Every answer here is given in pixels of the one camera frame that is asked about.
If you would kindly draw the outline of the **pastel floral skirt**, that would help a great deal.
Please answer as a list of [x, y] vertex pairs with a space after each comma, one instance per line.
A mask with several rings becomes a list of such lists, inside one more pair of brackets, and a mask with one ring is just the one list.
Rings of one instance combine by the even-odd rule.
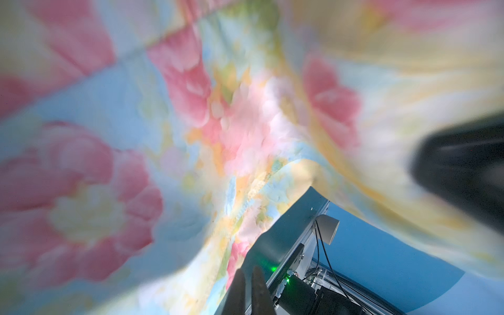
[[1, 313], [212, 312], [309, 188], [501, 280], [409, 171], [502, 111], [502, 1], [2, 1]]

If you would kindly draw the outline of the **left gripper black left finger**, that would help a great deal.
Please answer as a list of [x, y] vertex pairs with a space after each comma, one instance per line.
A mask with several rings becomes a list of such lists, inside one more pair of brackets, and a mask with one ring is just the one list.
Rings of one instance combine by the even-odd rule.
[[245, 314], [245, 275], [242, 269], [238, 269], [235, 273], [221, 314]]

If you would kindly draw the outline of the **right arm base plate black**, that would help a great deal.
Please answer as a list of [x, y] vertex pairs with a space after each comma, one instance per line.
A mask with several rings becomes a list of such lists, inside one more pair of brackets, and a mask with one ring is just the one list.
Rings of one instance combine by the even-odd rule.
[[364, 314], [363, 307], [345, 296], [325, 287], [315, 290], [296, 276], [287, 278], [287, 284], [278, 302], [288, 314]]

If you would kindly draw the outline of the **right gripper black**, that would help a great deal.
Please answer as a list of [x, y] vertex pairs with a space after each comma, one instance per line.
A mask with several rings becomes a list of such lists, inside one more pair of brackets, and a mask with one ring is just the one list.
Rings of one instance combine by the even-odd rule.
[[410, 173], [430, 193], [503, 233], [503, 114], [428, 135]]

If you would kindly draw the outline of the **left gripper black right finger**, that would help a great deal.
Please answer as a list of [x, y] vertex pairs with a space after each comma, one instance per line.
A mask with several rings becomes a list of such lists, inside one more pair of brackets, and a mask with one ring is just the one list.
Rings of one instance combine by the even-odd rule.
[[251, 281], [251, 315], [276, 315], [274, 303], [259, 266], [254, 267]]

